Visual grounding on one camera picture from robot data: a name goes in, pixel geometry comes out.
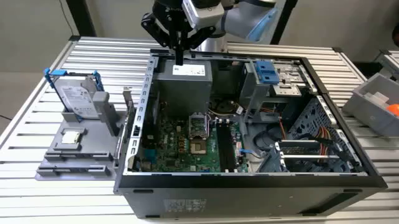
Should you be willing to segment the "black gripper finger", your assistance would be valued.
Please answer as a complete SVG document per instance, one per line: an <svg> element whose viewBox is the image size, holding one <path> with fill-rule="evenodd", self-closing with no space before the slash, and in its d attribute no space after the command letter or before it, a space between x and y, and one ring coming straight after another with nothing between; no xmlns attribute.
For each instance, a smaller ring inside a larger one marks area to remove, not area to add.
<svg viewBox="0 0 399 224"><path fill-rule="evenodd" d="M204 27L197 32L188 36L188 29L180 32L180 43L179 43L179 65L183 65L183 54L185 50L195 49L205 41L205 39L216 31L214 26Z"/></svg>
<svg viewBox="0 0 399 224"><path fill-rule="evenodd" d="M167 15L164 18L163 26L168 30L165 32L156 23L157 19L153 13L145 13L141 19L141 27L156 40L156 42L163 46L168 47L175 51L175 64L180 64L180 45L179 45L179 36L175 29L175 24L172 17Z"/></svg>

